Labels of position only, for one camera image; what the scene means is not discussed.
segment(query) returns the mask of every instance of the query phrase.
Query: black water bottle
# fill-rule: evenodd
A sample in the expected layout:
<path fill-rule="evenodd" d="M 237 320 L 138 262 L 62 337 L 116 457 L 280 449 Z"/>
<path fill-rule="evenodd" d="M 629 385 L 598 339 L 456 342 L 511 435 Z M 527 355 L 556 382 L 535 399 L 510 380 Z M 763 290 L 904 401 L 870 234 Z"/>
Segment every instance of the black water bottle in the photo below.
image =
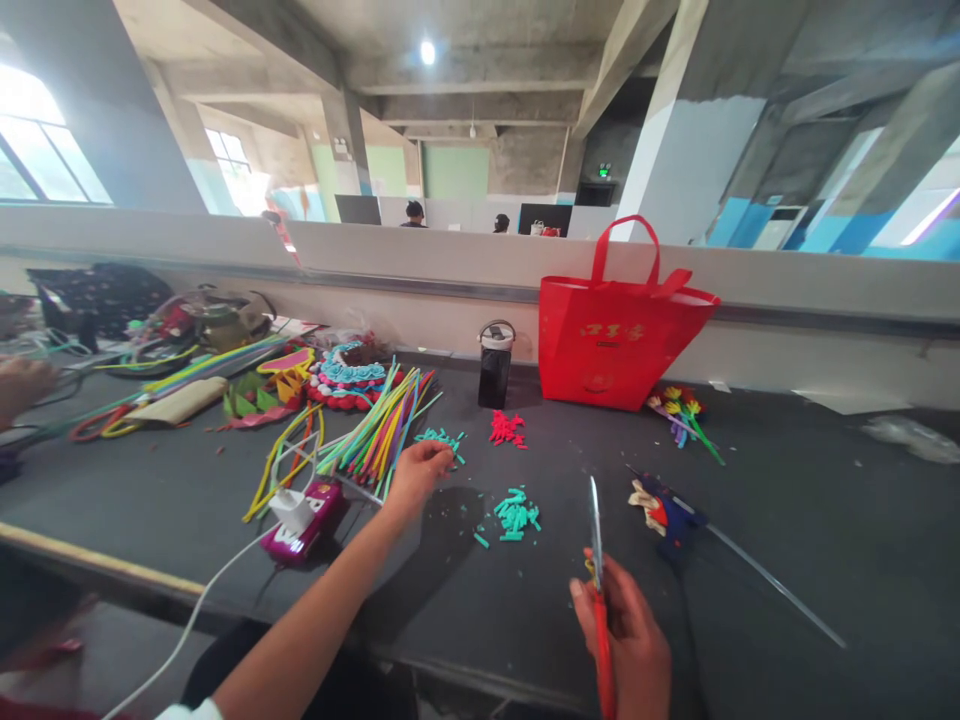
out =
<path fill-rule="evenodd" d="M 494 320 L 480 331 L 480 407 L 503 410 L 510 380 L 510 352 L 517 331 L 506 320 Z"/>

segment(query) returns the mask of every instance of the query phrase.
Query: white sleeve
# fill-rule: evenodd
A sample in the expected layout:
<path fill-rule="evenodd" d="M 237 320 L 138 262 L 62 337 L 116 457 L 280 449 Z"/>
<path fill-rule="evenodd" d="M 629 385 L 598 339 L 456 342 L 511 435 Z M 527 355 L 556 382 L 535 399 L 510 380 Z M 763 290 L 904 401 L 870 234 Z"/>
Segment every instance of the white sleeve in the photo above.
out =
<path fill-rule="evenodd" d="M 174 705 L 163 711 L 157 720 L 223 720 L 220 710 L 207 698 L 196 710 L 191 711 L 183 705 Z"/>

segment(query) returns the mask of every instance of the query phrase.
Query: work table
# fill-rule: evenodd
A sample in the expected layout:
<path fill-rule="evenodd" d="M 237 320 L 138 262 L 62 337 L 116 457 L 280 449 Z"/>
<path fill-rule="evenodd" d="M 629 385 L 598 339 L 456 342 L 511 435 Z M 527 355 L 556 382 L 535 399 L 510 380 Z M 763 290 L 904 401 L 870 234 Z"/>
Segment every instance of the work table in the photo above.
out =
<path fill-rule="evenodd" d="M 444 396 L 417 430 L 466 433 L 466 465 L 392 553 L 355 624 L 355 641 L 502 697 L 596 716 L 595 671 L 567 590 L 569 578 L 587 577 L 582 548 L 590 542 L 593 475 L 604 549 L 637 579 L 673 651 L 672 717 L 702 716 L 698 677 L 715 719 L 960 711 L 951 694 L 960 673 L 952 619 L 960 596 L 957 466 L 879 443 L 860 431 L 863 418 L 800 397 L 700 389 L 710 409 L 704 430 L 727 461 L 721 468 L 700 443 L 679 450 L 669 424 L 652 412 L 544 401 L 523 368 L 511 378 L 507 410 L 526 420 L 529 450 L 494 447 L 487 440 L 492 413 L 476 404 L 476 366 L 422 359 L 421 367 L 438 370 Z M 93 377 L 77 398 L 46 413 L 69 415 L 135 389 Z M 914 416 L 954 437 L 960 431 L 956 413 Z M 206 583 L 266 529 L 240 518 L 284 427 L 205 432 L 222 417 L 214 407 L 175 431 L 33 447 L 22 477 L 0 487 L 0 522 Z M 330 440 L 360 415 L 324 411 L 324 418 Z M 625 463 L 660 476 L 707 513 L 848 649 L 705 531 L 680 570 L 681 585 L 655 552 L 659 536 L 627 504 Z M 295 486 L 305 480 L 306 472 Z M 493 508 L 521 485 L 540 508 L 543 530 L 499 542 Z M 210 608 L 279 618 L 372 516 L 372 507 L 346 495 L 354 501 L 308 568 L 276 573 L 254 548 L 211 591 Z M 473 538 L 478 524 L 487 528 L 489 550 Z"/>

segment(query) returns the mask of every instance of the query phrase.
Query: plastic bag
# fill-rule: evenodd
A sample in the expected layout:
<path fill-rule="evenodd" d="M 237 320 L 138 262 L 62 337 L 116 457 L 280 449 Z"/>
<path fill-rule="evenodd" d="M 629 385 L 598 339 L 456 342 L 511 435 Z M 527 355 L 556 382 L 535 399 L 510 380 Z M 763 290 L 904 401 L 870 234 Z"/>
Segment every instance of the plastic bag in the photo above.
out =
<path fill-rule="evenodd" d="M 307 338 L 307 342 L 317 350 L 332 350 L 337 345 L 359 340 L 367 345 L 373 345 L 381 354 L 390 354 L 390 348 L 379 341 L 376 333 L 370 328 L 367 315 L 363 310 L 347 308 L 345 314 L 351 327 L 328 327 L 316 330 Z"/>
<path fill-rule="evenodd" d="M 870 437 L 883 442 L 906 445 L 913 455 L 930 462 L 960 463 L 960 447 L 936 430 L 900 415 L 881 415 L 863 426 Z"/>

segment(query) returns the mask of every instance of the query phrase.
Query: red tote bag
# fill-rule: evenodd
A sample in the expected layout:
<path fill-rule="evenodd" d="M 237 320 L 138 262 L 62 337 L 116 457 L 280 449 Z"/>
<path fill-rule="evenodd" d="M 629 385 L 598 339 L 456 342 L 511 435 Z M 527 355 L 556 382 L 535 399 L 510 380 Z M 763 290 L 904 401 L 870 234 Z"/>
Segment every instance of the red tote bag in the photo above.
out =
<path fill-rule="evenodd" d="M 605 282 L 610 231 L 636 220 L 657 248 L 644 284 Z M 540 383 L 550 400 L 637 411 L 720 298 L 686 287 L 693 273 L 674 270 L 660 284 L 660 241 L 640 215 L 620 218 L 597 242 L 589 280 L 540 281 Z"/>

